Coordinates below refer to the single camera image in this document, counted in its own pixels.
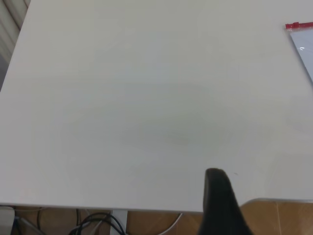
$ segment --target white cable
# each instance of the white cable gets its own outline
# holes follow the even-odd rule
[[[179,221],[181,216],[182,216],[182,213],[177,217],[177,219],[174,221],[174,223],[167,230],[165,230],[165,231],[163,231],[157,235],[163,235],[163,234],[167,233],[168,231],[170,231],[177,224],[177,222]]]
[[[20,221],[23,222],[25,225],[29,226],[33,231],[35,231],[37,234],[39,235],[45,235],[44,232],[40,231],[33,223],[31,223],[30,221],[28,221],[25,218],[21,218],[20,217]]]
[[[98,227],[102,224],[103,221],[99,221],[99,223],[97,223],[97,225],[92,229],[92,231],[90,232],[89,235],[94,235],[95,232],[97,231]]]
[[[86,213],[87,213],[87,216],[89,216],[89,215],[90,215],[90,212],[89,212],[87,209],[85,209],[85,211],[86,211]],[[86,223],[86,224],[83,224],[82,228],[85,228],[85,227],[88,226],[89,224],[90,224],[90,222],[88,222],[88,223]],[[79,227],[80,227],[80,225],[75,226],[75,227],[72,228],[70,231],[72,232],[74,229],[78,229]]]

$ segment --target black object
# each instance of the black object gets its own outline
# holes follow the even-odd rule
[[[12,231],[11,231],[11,235],[13,234],[13,231],[14,231],[15,229],[17,230],[17,234],[18,234],[18,235],[22,235],[22,231],[21,231],[21,227],[20,227],[20,224],[19,224],[18,219],[14,219],[13,226],[12,226]]]
[[[80,214],[79,214],[79,210],[78,209],[76,209],[76,226],[78,226],[79,225],[79,218],[80,218],[80,216],[79,216]]]
[[[95,216],[97,215],[101,215],[101,216],[106,216],[105,218],[94,218]],[[113,219],[119,228],[117,228],[114,224],[112,224],[109,220],[108,220],[108,217]],[[82,234],[82,230],[84,229],[84,225],[87,224],[90,224],[92,222],[98,222],[98,221],[102,221],[104,223],[108,223],[110,224],[120,235],[126,235],[125,231],[123,230],[123,227],[122,225],[118,222],[118,220],[111,214],[109,213],[105,213],[105,212],[97,212],[97,213],[94,213],[94,214],[91,214],[89,216],[87,216],[80,224],[79,226],[76,228],[76,229],[73,229],[69,235],[81,235]]]
[[[41,231],[41,228],[40,228],[40,215],[41,215],[41,207],[39,208],[38,212],[37,212],[37,228]]]
[[[252,235],[230,180],[221,169],[205,172],[203,219],[198,235]]]

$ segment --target curtain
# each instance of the curtain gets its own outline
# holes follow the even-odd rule
[[[0,56],[9,64],[30,0],[0,0]]]

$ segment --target floor tile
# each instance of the floor tile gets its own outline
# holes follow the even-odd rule
[[[202,213],[184,214],[177,224],[178,235],[197,235],[201,221]]]
[[[177,216],[177,213],[129,211],[126,230],[129,235],[156,235],[169,228]],[[177,225],[166,235],[177,235]]]
[[[313,234],[313,204],[278,203],[282,235]]]
[[[241,210],[254,235],[280,235],[276,202],[252,202]]]

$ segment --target white table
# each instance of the white table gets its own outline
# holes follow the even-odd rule
[[[313,199],[313,2],[32,0],[0,92],[0,203],[202,211]]]

